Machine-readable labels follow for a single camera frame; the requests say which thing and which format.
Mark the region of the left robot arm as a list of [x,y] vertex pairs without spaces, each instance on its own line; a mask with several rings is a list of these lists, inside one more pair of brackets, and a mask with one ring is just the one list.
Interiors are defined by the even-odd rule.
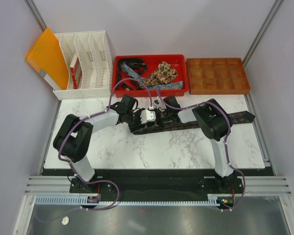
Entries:
[[53,141],[53,148],[58,151],[59,160],[70,165],[86,192],[94,192],[98,187],[98,181],[94,178],[95,170],[87,158],[92,134],[120,123],[137,125],[155,121],[153,107],[133,109],[137,104],[137,99],[125,95],[121,101],[109,104],[104,111],[84,118],[70,114],[63,121]]

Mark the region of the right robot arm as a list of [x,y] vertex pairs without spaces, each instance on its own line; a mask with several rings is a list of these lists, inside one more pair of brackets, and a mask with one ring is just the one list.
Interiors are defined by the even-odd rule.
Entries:
[[157,97],[154,106],[160,111],[159,120],[165,128],[182,128],[192,125],[200,128],[206,138],[210,140],[215,159],[217,191],[227,192],[232,188],[235,179],[235,168],[229,158],[228,138],[233,122],[229,114],[215,99],[201,104],[181,108],[174,96]]

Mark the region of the brown blue patterned tie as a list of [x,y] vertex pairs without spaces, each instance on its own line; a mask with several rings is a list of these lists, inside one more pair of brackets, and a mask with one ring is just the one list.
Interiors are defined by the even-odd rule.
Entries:
[[[253,121],[256,117],[254,114],[252,114],[248,111],[231,113],[228,115],[231,118],[233,125],[253,123]],[[148,129],[147,134],[199,128],[199,124],[196,120],[190,121],[187,123],[182,123],[179,118],[178,118],[178,124],[174,125],[173,127],[169,127],[169,128],[161,128],[160,126],[157,125],[156,122],[148,122],[148,123],[146,123],[146,126]]]

